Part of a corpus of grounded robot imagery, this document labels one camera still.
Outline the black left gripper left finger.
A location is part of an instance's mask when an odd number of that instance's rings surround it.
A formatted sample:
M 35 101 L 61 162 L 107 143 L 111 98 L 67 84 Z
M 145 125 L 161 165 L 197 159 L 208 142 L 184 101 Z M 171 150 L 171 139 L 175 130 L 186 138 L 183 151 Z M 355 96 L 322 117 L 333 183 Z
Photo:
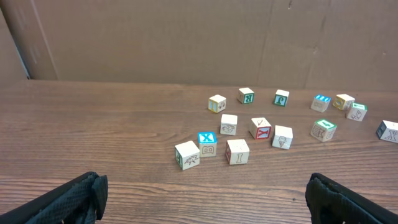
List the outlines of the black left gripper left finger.
M 1 223 L 87 223 L 101 220 L 108 199 L 108 178 L 87 172 L 1 215 Z

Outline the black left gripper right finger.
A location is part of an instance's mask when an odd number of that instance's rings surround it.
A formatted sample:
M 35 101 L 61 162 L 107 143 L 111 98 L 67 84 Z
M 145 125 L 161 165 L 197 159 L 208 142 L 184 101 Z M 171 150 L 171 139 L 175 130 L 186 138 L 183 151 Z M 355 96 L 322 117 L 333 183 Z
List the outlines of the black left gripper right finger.
M 397 214 L 320 173 L 311 175 L 305 199 L 313 224 L 397 224 Z

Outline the green number seven cube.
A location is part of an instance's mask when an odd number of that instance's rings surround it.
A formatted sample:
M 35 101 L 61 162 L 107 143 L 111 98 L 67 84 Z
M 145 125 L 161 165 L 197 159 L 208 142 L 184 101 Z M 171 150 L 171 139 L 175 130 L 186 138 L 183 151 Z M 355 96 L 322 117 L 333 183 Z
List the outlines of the green number seven cube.
M 346 118 L 355 121 L 362 121 L 367 111 L 368 107 L 366 105 L 361 103 L 352 103 L 346 113 Z

